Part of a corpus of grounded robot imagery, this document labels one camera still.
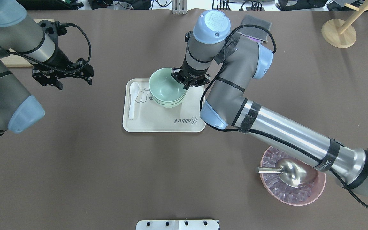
white spoon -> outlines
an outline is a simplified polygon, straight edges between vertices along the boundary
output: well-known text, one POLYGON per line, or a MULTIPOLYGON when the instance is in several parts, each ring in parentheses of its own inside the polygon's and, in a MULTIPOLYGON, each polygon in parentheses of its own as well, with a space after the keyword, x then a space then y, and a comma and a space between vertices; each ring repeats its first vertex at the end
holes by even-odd
POLYGON ((139 95, 139 83, 133 82, 130 84, 130 109, 129 109, 129 119, 133 120, 134 117, 134 104, 136 98, 139 95))

round wooden base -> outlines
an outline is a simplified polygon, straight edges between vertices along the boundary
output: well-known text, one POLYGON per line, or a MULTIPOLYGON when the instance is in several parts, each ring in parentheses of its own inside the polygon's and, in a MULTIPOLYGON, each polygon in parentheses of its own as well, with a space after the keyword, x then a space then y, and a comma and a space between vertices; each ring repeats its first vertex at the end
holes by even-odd
POLYGON ((322 35, 330 45, 347 48, 355 43, 357 35, 353 26, 350 25, 345 32, 339 35, 339 29, 344 22, 340 19, 332 19, 323 24, 322 35))

white metal plate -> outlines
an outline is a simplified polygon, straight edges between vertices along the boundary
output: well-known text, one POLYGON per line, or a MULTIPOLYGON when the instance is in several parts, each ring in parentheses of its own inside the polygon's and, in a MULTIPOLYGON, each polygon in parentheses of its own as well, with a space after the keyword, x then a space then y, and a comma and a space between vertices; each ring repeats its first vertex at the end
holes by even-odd
POLYGON ((182 103, 174 108, 164 108, 151 98, 148 78, 136 78, 126 85, 123 128, 128 132, 186 132, 196 133, 205 128, 200 118, 200 99, 204 86, 190 87, 182 103), (134 118, 129 119, 130 84, 139 83, 135 99, 134 118))
POLYGON ((136 230, 219 230, 219 220, 139 221, 136 230))

velcro strap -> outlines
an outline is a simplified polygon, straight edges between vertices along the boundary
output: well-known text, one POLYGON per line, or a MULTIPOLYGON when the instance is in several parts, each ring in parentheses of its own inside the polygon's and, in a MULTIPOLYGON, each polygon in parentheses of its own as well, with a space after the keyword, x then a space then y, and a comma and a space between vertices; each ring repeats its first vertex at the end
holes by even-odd
POLYGON ((325 172, 332 168, 332 165, 336 160, 337 155, 339 154, 340 151, 340 144, 335 139, 332 138, 329 139, 330 139, 329 149, 327 150, 327 153, 323 158, 322 163, 313 167, 314 169, 319 170, 320 172, 325 172))
POLYGON ((225 47, 223 47, 217 55, 215 55, 214 60, 217 64, 221 64, 225 59, 227 59, 238 49, 236 45, 238 44, 240 37, 240 33, 234 33, 232 35, 231 40, 228 42, 228 44, 225 45, 225 47))
POLYGON ((257 116, 259 114, 261 105, 259 103, 253 102, 251 109, 248 111, 248 114, 244 117, 241 125, 238 128, 238 131, 241 133, 247 134, 254 124, 257 116))

blue joint cap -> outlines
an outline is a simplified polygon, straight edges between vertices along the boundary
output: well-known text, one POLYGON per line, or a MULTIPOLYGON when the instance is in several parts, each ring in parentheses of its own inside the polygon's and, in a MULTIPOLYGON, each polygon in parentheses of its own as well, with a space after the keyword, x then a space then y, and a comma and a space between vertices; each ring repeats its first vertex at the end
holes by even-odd
POLYGON ((200 118, 206 123, 219 129, 225 129, 228 126, 228 124, 216 113, 207 101, 205 101, 203 108, 201 109, 200 118))
POLYGON ((35 124, 43 116, 45 116, 45 110, 35 96, 31 95, 13 113, 8 123, 8 129, 18 134, 35 124))
POLYGON ((272 64, 273 53, 270 49, 259 44, 259 56, 257 70, 252 78, 261 79, 272 64))
POLYGON ((204 44, 223 41, 231 32, 231 22, 225 13, 212 9, 204 11, 193 29, 193 36, 204 44))
POLYGON ((16 25, 27 16, 27 12, 16 0, 0 0, 0 27, 16 25))

